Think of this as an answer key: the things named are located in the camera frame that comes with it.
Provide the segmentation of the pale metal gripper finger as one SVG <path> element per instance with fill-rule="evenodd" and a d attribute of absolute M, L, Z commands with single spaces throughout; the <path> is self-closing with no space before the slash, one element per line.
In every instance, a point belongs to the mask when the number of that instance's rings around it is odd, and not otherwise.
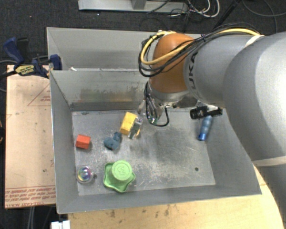
<path fill-rule="evenodd" d="M 139 134 L 142 124 L 143 124 L 143 119 L 141 117 L 137 117 L 134 121 L 134 134 L 135 135 Z"/>
<path fill-rule="evenodd" d="M 135 118 L 135 120 L 133 121 L 132 127 L 130 128 L 130 131 L 129 131 L 129 134 L 128 134 L 128 138 L 129 139 L 134 139 L 135 136 L 136 136 L 136 133 L 137 133 L 136 121 L 137 121 L 137 118 Z"/>

